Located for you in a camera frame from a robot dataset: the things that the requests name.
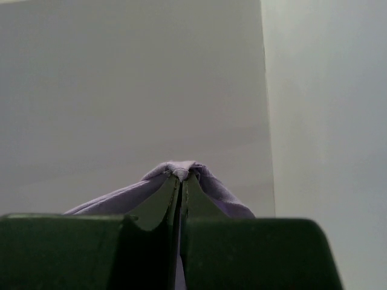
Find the gray wall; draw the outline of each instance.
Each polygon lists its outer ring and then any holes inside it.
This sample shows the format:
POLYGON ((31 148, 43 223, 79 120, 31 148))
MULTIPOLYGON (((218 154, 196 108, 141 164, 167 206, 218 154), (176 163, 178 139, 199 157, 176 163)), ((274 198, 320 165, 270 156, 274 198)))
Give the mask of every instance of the gray wall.
POLYGON ((276 214, 321 224, 350 290, 387 289, 386 11, 262 2, 276 214))
POLYGON ((198 160, 274 214, 256 0, 0 5, 0 214, 63 212, 198 160))

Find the folded fabric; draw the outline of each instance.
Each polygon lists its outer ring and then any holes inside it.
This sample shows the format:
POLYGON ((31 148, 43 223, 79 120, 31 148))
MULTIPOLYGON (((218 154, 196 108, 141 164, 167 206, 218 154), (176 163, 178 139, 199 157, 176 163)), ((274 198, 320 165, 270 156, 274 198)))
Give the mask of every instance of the folded fabric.
POLYGON ((140 182, 93 199, 65 214, 125 214, 136 208, 167 180, 170 174, 180 181, 193 172, 203 192, 231 218, 253 218, 254 214, 210 172, 203 164, 195 161, 161 163, 146 174, 140 182))

